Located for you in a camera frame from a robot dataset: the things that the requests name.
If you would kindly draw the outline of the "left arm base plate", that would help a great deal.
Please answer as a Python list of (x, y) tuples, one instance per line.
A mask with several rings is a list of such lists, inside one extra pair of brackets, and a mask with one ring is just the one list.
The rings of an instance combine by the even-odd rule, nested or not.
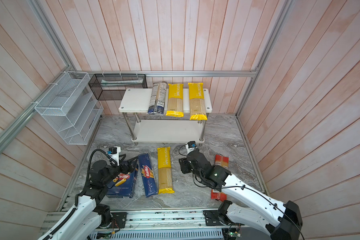
[(107, 212), (102, 214), (101, 229), (123, 229), (127, 220), (127, 212)]

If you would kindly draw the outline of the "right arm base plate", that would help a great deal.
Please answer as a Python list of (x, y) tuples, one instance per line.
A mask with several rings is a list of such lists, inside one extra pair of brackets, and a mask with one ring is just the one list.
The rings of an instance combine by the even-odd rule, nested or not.
[(245, 225), (240, 223), (238, 219), (234, 219), (233, 215), (229, 213), (223, 214), (219, 210), (204, 210), (205, 223), (207, 226), (239, 226)]

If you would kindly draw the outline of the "yellow Pastatime spaghetti bag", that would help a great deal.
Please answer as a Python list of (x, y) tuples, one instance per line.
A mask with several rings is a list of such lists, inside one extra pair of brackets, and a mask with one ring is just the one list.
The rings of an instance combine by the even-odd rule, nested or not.
[(204, 98), (203, 83), (188, 83), (190, 120), (206, 121), (208, 119)]
[(170, 147), (158, 148), (159, 194), (174, 194)]
[(166, 116), (182, 118), (183, 112), (183, 84), (169, 84), (169, 95)]

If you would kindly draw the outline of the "red-end spaghetti bag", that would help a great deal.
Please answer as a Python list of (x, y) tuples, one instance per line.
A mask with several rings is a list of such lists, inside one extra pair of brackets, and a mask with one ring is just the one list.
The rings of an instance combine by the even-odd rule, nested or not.
[[(222, 166), (223, 168), (228, 169), (229, 167), (229, 158), (224, 157), (222, 155), (216, 155), (215, 157), (215, 164)], [(217, 190), (211, 190), (211, 199), (216, 201), (225, 201), (227, 199), (227, 195), (224, 193), (221, 193)]]

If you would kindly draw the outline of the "blue-end spaghetti bag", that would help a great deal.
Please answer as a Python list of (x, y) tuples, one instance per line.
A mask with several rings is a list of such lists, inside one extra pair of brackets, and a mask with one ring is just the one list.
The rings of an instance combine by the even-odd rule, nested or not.
[(148, 115), (163, 115), (167, 93), (167, 82), (154, 83), (149, 102)]

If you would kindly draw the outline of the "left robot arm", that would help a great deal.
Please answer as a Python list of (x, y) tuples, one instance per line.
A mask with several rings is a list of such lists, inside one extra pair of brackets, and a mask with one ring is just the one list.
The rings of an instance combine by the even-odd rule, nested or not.
[(138, 157), (126, 159), (118, 147), (108, 152), (95, 149), (90, 155), (85, 185), (64, 216), (40, 240), (89, 240), (97, 228), (121, 229), (108, 205), (102, 204), (108, 185), (120, 174), (132, 173)]

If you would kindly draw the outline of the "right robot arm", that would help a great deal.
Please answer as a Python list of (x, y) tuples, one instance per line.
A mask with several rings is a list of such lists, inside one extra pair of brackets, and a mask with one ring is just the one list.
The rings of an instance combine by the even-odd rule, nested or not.
[(303, 238), (300, 208), (283, 203), (250, 187), (228, 169), (212, 165), (198, 148), (179, 159), (183, 174), (191, 173), (197, 187), (208, 187), (244, 204), (223, 201), (210, 220), (227, 226), (245, 225), (263, 232), (272, 240)]

